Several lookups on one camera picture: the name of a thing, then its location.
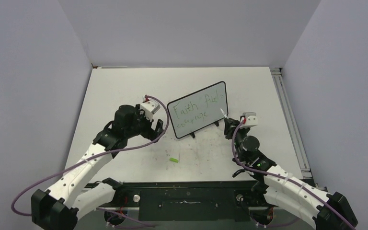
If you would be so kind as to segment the black framed small whiteboard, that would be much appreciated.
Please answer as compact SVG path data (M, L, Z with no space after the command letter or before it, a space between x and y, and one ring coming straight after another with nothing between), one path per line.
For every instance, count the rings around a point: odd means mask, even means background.
M177 139L195 137L195 132L215 124L219 126L224 112L229 114L227 87L219 81L167 104L167 109Z

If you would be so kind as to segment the green marker cap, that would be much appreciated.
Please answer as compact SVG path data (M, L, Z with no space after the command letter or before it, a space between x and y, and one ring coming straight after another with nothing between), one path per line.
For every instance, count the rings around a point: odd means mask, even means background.
M179 160L178 160L178 159L176 159L176 158L169 158L169 161L171 161L171 162L175 162L175 163L179 163Z

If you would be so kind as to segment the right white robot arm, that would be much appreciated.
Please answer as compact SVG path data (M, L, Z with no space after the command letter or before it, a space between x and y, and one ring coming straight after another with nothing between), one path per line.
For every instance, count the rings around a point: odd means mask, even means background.
M358 220L347 198L309 185L265 156L259 140L248 135L256 125L255 116L224 118L224 136L231 140L233 161L257 181L254 203L280 207L315 230L354 230Z

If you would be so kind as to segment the white whiteboard marker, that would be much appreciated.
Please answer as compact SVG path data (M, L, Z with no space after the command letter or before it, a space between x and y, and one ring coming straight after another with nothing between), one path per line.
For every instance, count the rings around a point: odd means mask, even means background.
M224 112L224 110L223 110L222 108L220 108L220 111L222 112L223 117L224 117L225 119L228 119L227 114Z

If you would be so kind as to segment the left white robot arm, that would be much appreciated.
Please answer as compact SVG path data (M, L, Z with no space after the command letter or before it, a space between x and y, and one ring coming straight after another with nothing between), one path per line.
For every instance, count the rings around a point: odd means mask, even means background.
M32 222L44 230L72 230L77 222L97 207L109 203L118 206L123 202L121 184L107 178L92 190L83 188L122 150L128 150L129 139L142 136L155 143L164 133L163 121L153 129L153 116L160 104L148 100L135 106L121 105L113 120L108 122L93 139L79 161L67 168L62 177L31 197Z

